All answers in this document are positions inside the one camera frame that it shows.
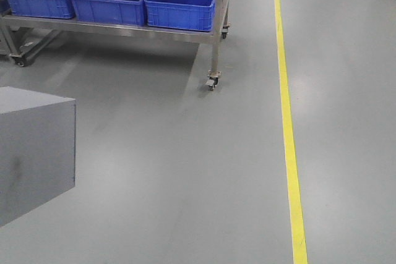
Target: metal shelf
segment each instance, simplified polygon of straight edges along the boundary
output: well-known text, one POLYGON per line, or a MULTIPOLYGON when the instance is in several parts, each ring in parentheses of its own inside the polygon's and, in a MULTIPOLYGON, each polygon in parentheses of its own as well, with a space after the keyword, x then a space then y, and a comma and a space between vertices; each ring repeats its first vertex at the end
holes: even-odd
POLYGON ((218 53, 221 38, 225 38, 228 33, 228 6, 230 0, 216 0, 216 12, 214 26, 211 32, 195 32, 187 30, 173 30, 168 28, 138 27, 130 25, 115 25, 107 23, 81 22, 77 19, 45 19, 36 17, 19 17, 10 13, 0 16, 0 40, 5 40, 8 48, 4 53, 9 54, 19 66, 26 66, 28 52, 23 52, 20 46, 24 39, 17 37, 11 27, 19 27, 21 30, 26 28, 49 29, 51 32, 39 45, 33 47, 35 54, 42 47, 47 45, 61 31, 97 33, 104 35, 128 36, 139 38, 158 38, 162 40, 183 41, 188 43, 205 43, 212 45, 212 69, 209 71, 207 85, 211 90, 216 87, 221 72, 218 71, 218 53))

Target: floor marking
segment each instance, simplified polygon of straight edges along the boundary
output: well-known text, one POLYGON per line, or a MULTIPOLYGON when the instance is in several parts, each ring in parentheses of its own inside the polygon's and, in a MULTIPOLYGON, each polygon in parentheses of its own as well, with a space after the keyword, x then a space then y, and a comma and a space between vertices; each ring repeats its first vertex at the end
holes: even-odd
POLYGON ((280 0, 275 0, 275 18, 277 21, 278 63, 283 118, 283 141, 285 142, 291 235, 293 241, 293 259, 295 264, 308 264, 304 231, 303 207, 301 206, 295 138, 293 132, 293 120, 291 116, 291 103, 287 76, 285 42, 283 36, 283 21, 280 0))

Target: gray box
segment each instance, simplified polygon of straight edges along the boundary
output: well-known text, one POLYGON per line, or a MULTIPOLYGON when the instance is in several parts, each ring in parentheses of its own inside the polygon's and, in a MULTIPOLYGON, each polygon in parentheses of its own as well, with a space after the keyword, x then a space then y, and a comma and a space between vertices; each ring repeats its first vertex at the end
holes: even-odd
POLYGON ((75 100, 0 88, 0 226, 74 181, 75 100))

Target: floor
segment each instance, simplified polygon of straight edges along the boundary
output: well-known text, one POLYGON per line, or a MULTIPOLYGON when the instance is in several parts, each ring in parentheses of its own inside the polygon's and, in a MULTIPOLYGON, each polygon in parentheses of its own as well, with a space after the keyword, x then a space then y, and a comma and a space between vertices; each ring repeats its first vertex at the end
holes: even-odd
MULTIPOLYGON (((396 0, 282 0, 310 263, 390 263, 396 0)), ((210 47, 63 33, 0 87, 77 99, 77 185, 1 228, 2 264, 293 263, 273 0, 210 47)))

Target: yellow floor line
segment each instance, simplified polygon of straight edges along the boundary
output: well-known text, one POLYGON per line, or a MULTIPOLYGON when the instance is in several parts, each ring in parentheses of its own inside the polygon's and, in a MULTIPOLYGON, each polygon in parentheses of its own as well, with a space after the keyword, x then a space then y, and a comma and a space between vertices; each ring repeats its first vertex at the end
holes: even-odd
POLYGON ((295 138, 293 132, 293 120, 291 116, 291 104, 280 0, 275 0, 275 15, 277 21, 278 60, 283 117, 283 139, 285 142, 291 235, 293 238, 293 258, 295 264, 307 264, 308 257, 305 242, 303 208, 301 206, 301 194, 298 180, 298 168, 296 159, 295 138))

